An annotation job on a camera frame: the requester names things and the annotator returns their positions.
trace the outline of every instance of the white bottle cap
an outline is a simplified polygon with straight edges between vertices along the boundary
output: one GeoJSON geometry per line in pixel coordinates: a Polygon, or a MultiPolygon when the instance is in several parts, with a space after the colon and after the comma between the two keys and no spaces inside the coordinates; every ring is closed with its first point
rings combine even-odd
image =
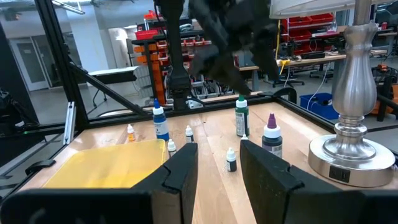
{"type": "Polygon", "coordinates": [[[264,126],[264,136],[266,138],[279,138],[280,137],[280,127],[277,125],[276,128],[268,128],[267,125],[264,126]]]}
{"type": "Polygon", "coordinates": [[[154,115],[159,115],[164,113],[163,107],[160,106],[159,108],[152,108],[152,112],[154,113],[154,115]]]}
{"type": "Polygon", "coordinates": [[[193,135],[192,128],[189,125],[187,125],[187,128],[185,129],[185,136],[191,136],[191,135],[193,135]]]}
{"type": "Polygon", "coordinates": [[[235,151],[232,147],[229,147],[228,152],[226,152],[226,160],[228,162],[233,162],[236,160],[235,151]]]}
{"type": "Polygon", "coordinates": [[[248,106],[248,101],[243,98],[243,95],[239,95],[239,99],[236,100],[237,108],[245,108],[248,106]]]}
{"type": "Polygon", "coordinates": [[[169,140],[169,143],[167,143],[167,149],[169,150],[169,152],[174,152],[177,149],[173,140],[169,140]]]}
{"type": "Polygon", "coordinates": [[[132,134],[134,133],[134,128],[132,128],[131,124],[127,126],[127,133],[132,134]]]}

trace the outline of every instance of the green dropper bottle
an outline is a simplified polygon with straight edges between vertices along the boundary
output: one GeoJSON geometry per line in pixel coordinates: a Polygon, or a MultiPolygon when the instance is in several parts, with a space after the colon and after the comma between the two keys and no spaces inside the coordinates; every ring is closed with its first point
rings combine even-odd
{"type": "Polygon", "coordinates": [[[239,95],[236,100],[235,118],[236,118],[236,135],[246,136],[250,135],[249,132],[249,108],[248,101],[243,98],[243,95],[239,95]]]}

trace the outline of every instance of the bottle label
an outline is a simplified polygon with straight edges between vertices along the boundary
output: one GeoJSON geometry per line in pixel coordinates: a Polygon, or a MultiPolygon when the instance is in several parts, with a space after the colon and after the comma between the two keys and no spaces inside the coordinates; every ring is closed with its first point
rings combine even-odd
{"type": "Polygon", "coordinates": [[[282,158],[282,145],[280,146],[265,146],[264,144],[262,145],[262,148],[269,151],[273,155],[282,158]]]}
{"type": "Polygon", "coordinates": [[[177,151],[172,151],[172,152],[169,151],[170,157],[174,156],[174,154],[175,154],[176,152],[177,152],[177,151]]]}
{"type": "Polygon", "coordinates": [[[169,133],[169,128],[167,127],[167,122],[159,122],[155,123],[155,131],[156,135],[163,135],[169,133]]]}
{"type": "Polygon", "coordinates": [[[243,136],[247,135],[248,130],[248,119],[249,116],[247,113],[235,113],[236,117],[236,135],[243,136]]]}
{"type": "Polygon", "coordinates": [[[186,136],[186,137],[185,137],[185,140],[186,140],[187,143],[195,143],[195,142],[193,141],[193,135],[191,135],[191,136],[186,136]]]}
{"type": "Polygon", "coordinates": [[[226,170],[231,172],[231,163],[226,161],[226,170]]]}
{"type": "Polygon", "coordinates": [[[135,138],[136,138],[136,137],[134,136],[134,133],[129,134],[129,141],[134,141],[135,138]]]}

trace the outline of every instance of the silver metal base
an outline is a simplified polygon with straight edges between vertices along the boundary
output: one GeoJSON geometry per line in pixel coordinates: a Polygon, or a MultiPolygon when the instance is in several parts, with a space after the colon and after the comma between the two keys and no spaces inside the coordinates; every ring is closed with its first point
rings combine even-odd
{"type": "Polygon", "coordinates": [[[328,153],[324,148],[325,142],[334,138],[336,135],[331,134],[311,141],[308,163],[313,170],[328,179],[357,187],[378,187],[391,182],[395,157],[390,150],[363,139],[376,150],[375,155],[361,160],[344,159],[328,153]]]}

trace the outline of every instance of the workbench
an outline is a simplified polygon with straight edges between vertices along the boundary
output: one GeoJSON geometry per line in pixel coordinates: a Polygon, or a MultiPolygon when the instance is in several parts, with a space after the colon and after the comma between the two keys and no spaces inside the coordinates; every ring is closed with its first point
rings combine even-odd
{"type": "MultiPolygon", "coordinates": [[[[237,95],[225,96],[225,98],[235,100],[237,95]]],[[[249,106],[251,130],[249,139],[261,145],[263,127],[267,124],[269,113],[275,113],[284,139],[284,160],[339,188],[354,189],[354,187],[320,177],[309,167],[307,156],[310,141],[320,135],[330,134],[330,132],[317,126],[310,117],[300,116],[297,111],[291,110],[294,106],[282,98],[271,100],[269,103],[249,106]]],[[[234,109],[176,116],[168,118],[167,121],[170,137],[175,141],[177,149],[185,144],[186,125],[192,127],[195,142],[198,143],[198,182],[193,223],[256,223],[241,172],[240,137],[236,135],[234,109]],[[229,147],[233,147],[236,151],[238,160],[236,172],[228,172],[225,167],[226,151],[229,147]]],[[[152,121],[143,121],[132,125],[137,141],[155,139],[152,121]]],[[[122,124],[83,131],[54,157],[56,163],[52,167],[44,168],[33,175],[18,190],[40,188],[61,168],[65,161],[79,151],[126,144],[128,141],[126,127],[127,124],[122,124]]],[[[396,175],[390,184],[380,187],[380,189],[396,189],[397,187],[396,175]]]]}
{"type": "MultiPolygon", "coordinates": [[[[291,60],[289,64],[287,64],[285,67],[299,67],[302,65],[311,65],[311,64],[320,64],[320,63],[328,63],[328,62],[334,62],[335,65],[333,67],[334,71],[334,77],[337,77],[340,75],[340,72],[343,69],[344,66],[344,59],[347,57],[345,54],[337,54],[336,52],[328,52],[331,55],[327,55],[324,58],[316,58],[316,59],[303,59],[299,61],[293,61],[291,60]]],[[[382,55],[386,54],[387,52],[385,50],[372,50],[371,55],[376,56],[376,55],[382,55]]],[[[279,67],[282,66],[281,60],[277,60],[277,64],[279,67]]],[[[257,75],[257,70],[259,69],[258,66],[249,66],[249,67],[239,67],[239,71],[252,71],[252,91],[258,91],[259,90],[259,77],[257,75]]]]}
{"type": "MultiPolygon", "coordinates": [[[[136,81],[137,77],[134,76],[134,71],[139,68],[139,66],[133,67],[126,67],[126,68],[114,68],[114,69],[107,69],[107,70],[100,70],[95,72],[89,72],[89,75],[97,78],[100,82],[104,83],[105,85],[109,85],[111,89],[118,89],[112,88],[111,84],[115,83],[124,83],[124,82],[134,82],[136,81]]],[[[94,108],[97,107],[95,103],[95,98],[100,90],[96,90],[96,93],[93,96],[93,106],[94,108]]]]}
{"type": "Polygon", "coordinates": [[[387,50],[387,55],[391,54],[392,49],[394,48],[394,39],[397,36],[397,32],[390,32],[390,33],[385,33],[385,34],[379,34],[379,37],[386,37],[388,41],[388,50],[387,50]]]}

